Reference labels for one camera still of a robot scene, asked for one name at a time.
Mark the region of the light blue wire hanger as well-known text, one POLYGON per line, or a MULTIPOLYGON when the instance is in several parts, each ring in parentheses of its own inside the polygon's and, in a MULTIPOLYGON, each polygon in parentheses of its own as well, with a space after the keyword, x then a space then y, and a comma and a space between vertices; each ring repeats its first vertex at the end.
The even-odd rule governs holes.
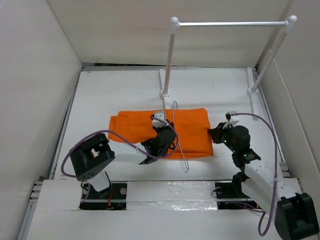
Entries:
MULTIPOLYGON (((175 122, 175 112, 176 110, 178 109, 178 102, 176 100, 173 101, 173 109, 172 109, 172 121, 175 122)), ((180 144, 180 141, 178 140, 177 141, 177 146, 180 150, 180 153, 182 154, 182 159, 183 159, 183 163, 184 163, 184 167, 185 167, 185 172, 188 173, 189 170, 190 170, 190 166, 189 166, 189 162, 188 160, 186 159, 185 155, 184 155, 184 152, 182 150, 182 147, 181 147, 181 144, 180 144)))

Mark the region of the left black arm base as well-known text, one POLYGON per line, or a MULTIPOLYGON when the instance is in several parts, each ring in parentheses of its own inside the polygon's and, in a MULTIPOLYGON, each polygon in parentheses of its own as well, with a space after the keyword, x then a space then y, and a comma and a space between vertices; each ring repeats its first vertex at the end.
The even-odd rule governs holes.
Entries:
POLYGON ((111 187, 97 192, 87 183, 81 184, 82 193, 79 208, 81 210, 124 211, 127 209, 127 182, 111 183, 111 187))

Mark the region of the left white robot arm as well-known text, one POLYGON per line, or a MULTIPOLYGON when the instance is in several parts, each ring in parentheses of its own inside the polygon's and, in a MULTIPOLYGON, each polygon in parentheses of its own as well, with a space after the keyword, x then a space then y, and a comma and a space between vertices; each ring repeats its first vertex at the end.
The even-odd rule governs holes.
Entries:
POLYGON ((156 136, 139 144, 111 130, 100 130, 78 142, 64 158, 71 160, 74 175, 79 182, 86 182, 88 190, 94 190, 100 198, 107 198, 112 184, 105 168, 114 160, 149 165, 173 154, 178 134, 172 122, 152 122, 156 136))

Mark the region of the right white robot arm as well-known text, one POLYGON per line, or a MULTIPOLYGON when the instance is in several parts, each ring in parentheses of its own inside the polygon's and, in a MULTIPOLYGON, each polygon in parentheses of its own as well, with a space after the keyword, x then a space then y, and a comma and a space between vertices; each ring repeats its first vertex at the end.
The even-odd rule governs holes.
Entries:
POLYGON ((271 218, 283 240, 302 240, 319 234, 313 199, 298 193, 271 172, 251 148, 251 136, 244 126, 221 122, 209 129, 213 143, 224 144, 240 172, 232 178, 231 191, 237 197, 253 199, 271 218))

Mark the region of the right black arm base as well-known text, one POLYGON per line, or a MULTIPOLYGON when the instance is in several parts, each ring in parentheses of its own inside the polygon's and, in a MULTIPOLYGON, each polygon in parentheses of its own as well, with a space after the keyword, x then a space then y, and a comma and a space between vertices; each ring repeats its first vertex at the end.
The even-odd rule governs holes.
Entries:
POLYGON ((237 173, 231 181, 217 181, 214 183, 214 189, 211 196, 216 199, 218 210, 250 210, 256 213, 262 213, 260 206, 250 197, 242 192, 241 183, 248 177, 244 173, 237 173))

